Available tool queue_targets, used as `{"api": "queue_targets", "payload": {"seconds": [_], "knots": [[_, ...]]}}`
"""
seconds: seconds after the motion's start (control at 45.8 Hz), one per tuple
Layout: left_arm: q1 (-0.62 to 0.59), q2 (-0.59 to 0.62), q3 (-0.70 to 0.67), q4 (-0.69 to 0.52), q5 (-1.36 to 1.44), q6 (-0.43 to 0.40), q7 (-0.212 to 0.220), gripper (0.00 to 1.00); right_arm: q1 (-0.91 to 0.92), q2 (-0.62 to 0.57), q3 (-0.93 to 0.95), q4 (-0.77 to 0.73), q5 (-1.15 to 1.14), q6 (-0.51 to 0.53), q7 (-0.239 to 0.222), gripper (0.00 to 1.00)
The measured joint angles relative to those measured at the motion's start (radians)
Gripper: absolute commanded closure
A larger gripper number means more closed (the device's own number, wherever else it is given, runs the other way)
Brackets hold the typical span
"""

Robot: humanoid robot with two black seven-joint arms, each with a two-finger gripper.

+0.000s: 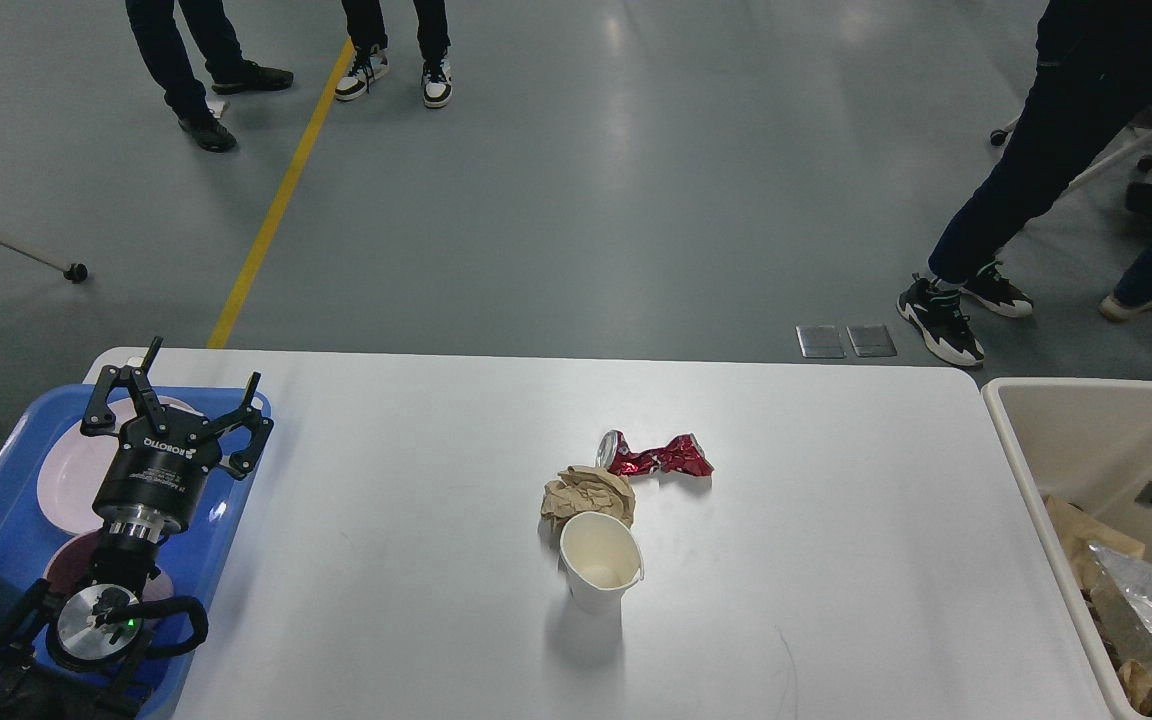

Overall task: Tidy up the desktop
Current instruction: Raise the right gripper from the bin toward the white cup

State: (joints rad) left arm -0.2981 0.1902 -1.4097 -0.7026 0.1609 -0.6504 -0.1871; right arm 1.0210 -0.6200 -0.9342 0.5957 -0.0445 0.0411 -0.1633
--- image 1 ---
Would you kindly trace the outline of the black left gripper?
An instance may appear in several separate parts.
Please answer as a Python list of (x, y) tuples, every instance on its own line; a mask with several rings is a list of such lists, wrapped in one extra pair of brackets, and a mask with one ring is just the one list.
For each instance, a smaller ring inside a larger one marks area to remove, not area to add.
[[(234, 480), (247, 479), (259, 465), (273, 433), (274, 420), (257, 407), (262, 373), (253, 372), (242, 400), (229, 414), (202, 418), (191, 427), (169, 430), (166, 410), (147, 381), (164, 338), (156, 336), (138, 365), (103, 367), (79, 420), (79, 432), (88, 437), (116, 437), (116, 452), (91, 509), (101, 520), (114, 521), (120, 509), (142, 506), (164, 520), (166, 530), (188, 530), (204, 495), (207, 473), (220, 468)], [(146, 429), (120, 430), (109, 409), (109, 393), (124, 389), (132, 401), (136, 418), (147, 418)], [(247, 445), (227, 452), (223, 437), (247, 434)]]

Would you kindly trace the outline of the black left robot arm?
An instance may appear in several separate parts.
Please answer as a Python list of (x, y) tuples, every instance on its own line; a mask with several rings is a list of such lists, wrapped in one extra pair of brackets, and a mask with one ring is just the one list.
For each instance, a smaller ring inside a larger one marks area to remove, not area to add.
[(166, 719), (275, 420), (142, 361), (29, 406), (0, 455), (0, 719)]

